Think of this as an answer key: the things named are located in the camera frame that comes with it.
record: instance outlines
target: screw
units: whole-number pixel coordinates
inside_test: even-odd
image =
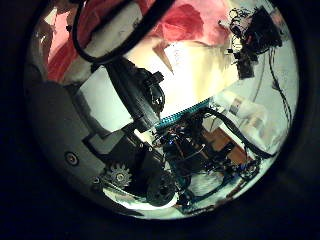
[[[100,179],[98,177],[96,177],[94,180],[93,180],[93,183],[95,184],[98,184],[100,182]]]
[[[79,164],[79,159],[77,156],[72,152],[67,152],[65,154],[65,160],[67,163],[69,163],[71,166],[77,166]]]
[[[122,182],[122,181],[124,180],[123,174],[118,174],[118,175],[116,176],[116,178],[117,178],[118,182]]]

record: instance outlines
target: black cable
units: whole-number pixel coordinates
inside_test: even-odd
[[[219,118],[220,120],[222,120],[222,122],[227,126],[227,128],[234,135],[236,135],[243,142],[243,144],[245,146],[247,146],[253,153],[260,156],[261,158],[268,159],[268,158],[272,158],[272,157],[276,156],[277,153],[274,153],[274,154],[267,153],[267,152],[261,150],[260,148],[258,148],[256,145],[252,144],[245,136],[243,136],[243,134],[241,133],[239,128],[237,128],[237,126],[229,118],[227,118],[223,114],[221,114],[211,108],[203,108],[199,112],[200,113],[210,113],[210,114],[216,116],[217,118]]]
[[[274,73],[274,69],[273,69],[273,65],[274,65],[274,55],[275,55],[275,48],[271,48],[269,50],[269,68],[270,68],[270,72],[273,78],[273,82],[274,82],[274,88],[279,92],[281,98],[282,98],[282,103],[283,103],[283,108],[284,108],[284,112],[287,118],[287,125],[288,125],[288,130],[292,124],[292,111],[291,111],[291,107],[288,103],[288,100],[285,96],[285,94],[283,93],[283,90],[280,87],[280,83],[278,81],[278,78],[276,77],[275,73]]]
[[[156,23],[161,19],[161,17],[167,12],[167,10],[172,6],[175,0],[157,0],[143,17],[141,22],[138,24],[136,29],[129,35],[129,37],[117,48],[111,52],[101,56],[93,57],[87,54],[78,41],[78,24],[82,9],[84,7],[84,1],[79,3],[76,16],[74,18],[74,24],[72,27],[72,40],[75,49],[78,54],[86,61],[95,64],[107,64],[108,62],[119,58],[130,51],[134,46],[136,46],[142,38],[144,38],[149,31],[156,25]]]

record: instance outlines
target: pink fabric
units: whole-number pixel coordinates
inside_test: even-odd
[[[85,47],[92,30],[101,19],[122,0],[91,0],[85,7],[78,29],[80,44]],[[155,0],[135,0],[145,14]],[[227,19],[225,0],[176,0],[172,8],[159,21],[150,36],[163,38],[167,42],[182,40],[198,41],[207,45],[224,44],[229,32],[218,25]],[[72,38],[59,49],[48,64],[48,78],[60,82],[65,71],[77,57]]]
[[[142,13],[146,13],[155,0],[137,0]],[[193,40],[206,45],[221,45],[230,32],[219,26],[227,20],[225,0],[176,0],[172,8],[150,32],[168,42]]]

